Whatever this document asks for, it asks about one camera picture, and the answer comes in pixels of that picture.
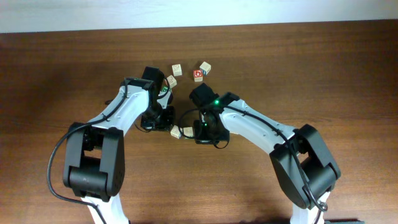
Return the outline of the wooden block green front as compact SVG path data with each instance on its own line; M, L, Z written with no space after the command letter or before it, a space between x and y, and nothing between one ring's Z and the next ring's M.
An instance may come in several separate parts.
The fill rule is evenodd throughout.
M192 127L185 127L183 128L183 134L185 139L193 139L194 138L194 131Z

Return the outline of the wooden block blue corner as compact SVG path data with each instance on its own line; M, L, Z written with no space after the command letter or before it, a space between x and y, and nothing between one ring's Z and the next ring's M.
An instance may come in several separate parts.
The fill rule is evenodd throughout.
M182 136L182 134L181 134L181 132L179 130L179 127L177 125L173 126L173 128L170 131L170 134L171 134L171 136L173 136L173 137L175 137L177 139L180 139L181 136Z

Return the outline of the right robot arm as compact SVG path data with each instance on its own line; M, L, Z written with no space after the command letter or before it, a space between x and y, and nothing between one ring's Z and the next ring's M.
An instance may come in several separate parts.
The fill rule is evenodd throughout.
M252 109L233 93L219 96L206 84L189 95L200 117L193 124L197 144L217 147L237 134L262 149L271 159L282 191L293 203L291 223L324 223L326 200L341 176L320 133L274 121Z

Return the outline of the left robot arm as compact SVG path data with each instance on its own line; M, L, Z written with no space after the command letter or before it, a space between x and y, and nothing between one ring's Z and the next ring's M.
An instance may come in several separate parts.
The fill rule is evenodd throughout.
M87 204L95 223L129 223L119 192L125 176L124 137L137 118L145 131L170 131L175 111L165 75L146 67L141 78L125 78L115 99L86 124L73 123L67 136L63 183Z

